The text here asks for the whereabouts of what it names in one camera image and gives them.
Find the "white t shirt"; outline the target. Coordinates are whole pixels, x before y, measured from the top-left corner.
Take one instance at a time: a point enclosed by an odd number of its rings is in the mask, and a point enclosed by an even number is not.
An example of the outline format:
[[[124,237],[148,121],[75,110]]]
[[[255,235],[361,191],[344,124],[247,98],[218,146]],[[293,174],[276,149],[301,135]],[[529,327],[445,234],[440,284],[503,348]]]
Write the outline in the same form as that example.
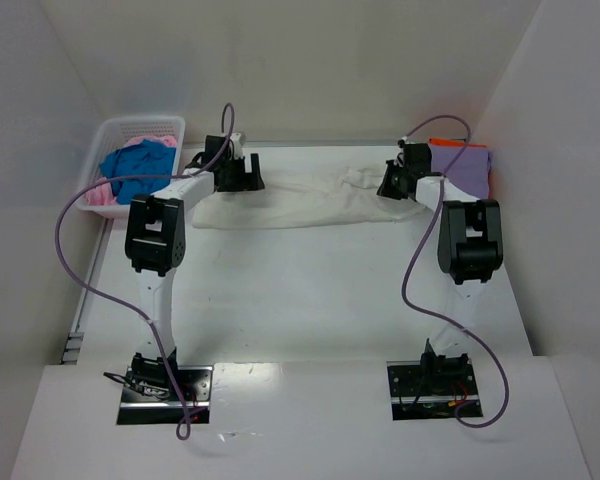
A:
[[[265,188],[215,193],[189,219],[198,229],[294,229],[406,221],[424,210],[412,200],[381,197],[380,166],[346,167],[333,173],[274,172]]]

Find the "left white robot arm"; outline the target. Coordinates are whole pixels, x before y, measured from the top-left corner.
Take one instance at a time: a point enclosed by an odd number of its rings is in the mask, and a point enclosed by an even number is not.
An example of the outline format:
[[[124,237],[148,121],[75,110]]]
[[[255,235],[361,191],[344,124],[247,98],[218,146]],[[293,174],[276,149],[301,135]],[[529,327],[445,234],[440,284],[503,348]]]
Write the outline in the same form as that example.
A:
[[[259,156],[246,157],[245,135],[209,135],[204,150],[183,177],[152,194],[139,194],[130,204],[125,254],[139,285],[141,318],[150,336],[131,362],[128,382],[134,386],[175,392],[177,347],[172,332],[172,290],[177,267],[186,252],[185,220],[196,205],[215,192],[250,192],[264,188]]]

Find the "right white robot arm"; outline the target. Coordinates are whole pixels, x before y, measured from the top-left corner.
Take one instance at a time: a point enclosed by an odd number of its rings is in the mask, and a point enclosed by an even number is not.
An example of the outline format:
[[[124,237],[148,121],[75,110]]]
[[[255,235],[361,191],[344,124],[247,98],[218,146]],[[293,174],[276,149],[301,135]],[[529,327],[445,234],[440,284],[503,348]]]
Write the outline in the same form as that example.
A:
[[[377,194],[413,200],[439,214],[437,260],[448,276],[444,315],[470,327],[484,285],[504,257],[500,207],[490,198],[490,152],[438,138],[402,138],[398,147]]]

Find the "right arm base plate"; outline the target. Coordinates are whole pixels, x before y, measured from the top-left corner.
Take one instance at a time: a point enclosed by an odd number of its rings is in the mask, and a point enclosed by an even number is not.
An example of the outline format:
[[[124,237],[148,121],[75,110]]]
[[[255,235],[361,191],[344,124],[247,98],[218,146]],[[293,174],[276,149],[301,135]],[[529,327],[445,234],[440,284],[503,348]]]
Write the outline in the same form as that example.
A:
[[[394,421],[453,419],[457,407],[461,418],[483,417],[471,363],[427,377],[419,362],[390,362],[386,370]]]

